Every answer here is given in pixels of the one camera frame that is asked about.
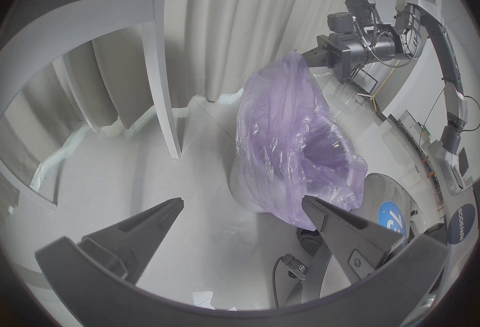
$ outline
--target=robotic arm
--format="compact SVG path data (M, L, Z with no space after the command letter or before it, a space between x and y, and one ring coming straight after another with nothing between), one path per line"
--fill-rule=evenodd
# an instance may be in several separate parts
M362 68L365 64L407 60L397 66L404 67L422 54L420 26L423 25L435 48L445 82L447 126L440 142L448 166L442 170L447 174L445 179L453 183L449 185L451 193L456 194L465 188L456 154L460 133L467 123L467 102L455 53L437 5L428 0L396 1L398 14L392 26L380 20L374 0L346 0L348 12L328 15L328 28L333 33L317 36L318 47L305 52L303 57L309 67L331 68L341 80L349 79L352 69Z

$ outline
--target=chair leg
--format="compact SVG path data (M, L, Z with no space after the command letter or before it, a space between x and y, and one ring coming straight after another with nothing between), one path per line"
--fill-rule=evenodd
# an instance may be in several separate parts
M141 38L145 53L148 82L153 97L156 115L165 137L165 142L171 157L179 159L180 144L177 129L173 120L170 101L167 67L165 64L165 39L163 33L163 16L165 0L153 0L154 21L141 25Z

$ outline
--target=purple plastic bag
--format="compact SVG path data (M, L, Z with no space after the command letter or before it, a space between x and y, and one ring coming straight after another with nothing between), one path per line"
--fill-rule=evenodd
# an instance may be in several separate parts
M312 195L360 207L367 163L335 124L303 56L290 51L248 79L237 116L241 195L294 226L315 230L302 209Z

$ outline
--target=dark blue circular logo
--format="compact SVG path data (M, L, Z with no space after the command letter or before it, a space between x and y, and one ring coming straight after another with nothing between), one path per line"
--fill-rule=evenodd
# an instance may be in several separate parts
M387 227L392 231L398 232L403 235L403 243L407 242L407 225L405 224L405 218L398 205L394 202L383 202L378 209L378 224Z
M454 212L447 229L447 241L457 244L464 240L475 221L475 207L468 203Z

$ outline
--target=floor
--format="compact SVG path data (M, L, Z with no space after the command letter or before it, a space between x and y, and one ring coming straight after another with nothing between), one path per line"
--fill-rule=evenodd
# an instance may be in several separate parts
M434 187L399 130L378 119L368 102L356 101L354 90L331 72L316 74L315 80L339 127L367 161L368 172L387 174L402 184L417 202L425 228L437 223ZM78 322L39 273L34 251L63 235L78 242L173 197L183 198L184 210L139 287L203 307L266 309L273 306L275 260L291 253L308 265L310 257L300 247L295 227L271 214L248 213L231 196L237 110L238 101L210 103L199 96L188 110L179 110L180 160L170 158L155 118L120 134L90 132L59 169L55 212L20 197L2 241L34 294L64 325ZM296 280L281 265L277 272L282 304Z

